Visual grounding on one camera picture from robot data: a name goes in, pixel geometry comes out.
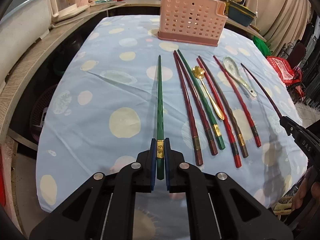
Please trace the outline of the right hand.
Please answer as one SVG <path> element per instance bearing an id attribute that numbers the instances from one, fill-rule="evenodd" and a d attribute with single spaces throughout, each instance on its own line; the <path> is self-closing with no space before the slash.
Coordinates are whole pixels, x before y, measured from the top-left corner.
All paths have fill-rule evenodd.
<path id="1" fill-rule="evenodd" d="M 291 211 L 294 211 L 295 209 L 300 208 L 301 205 L 303 204 L 303 199 L 308 192 L 308 182 L 311 177 L 311 170 L 312 170 L 312 167 L 308 168 L 308 170 L 305 173 L 304 179 L 303 179 L 300 187 L 298 188 L 297 193 L 293 197 Z M 313 198 L 319 199 L 319 197 L 320 197 L 319 182 L 313 183 L 310 192 L 311 192 Z"/>

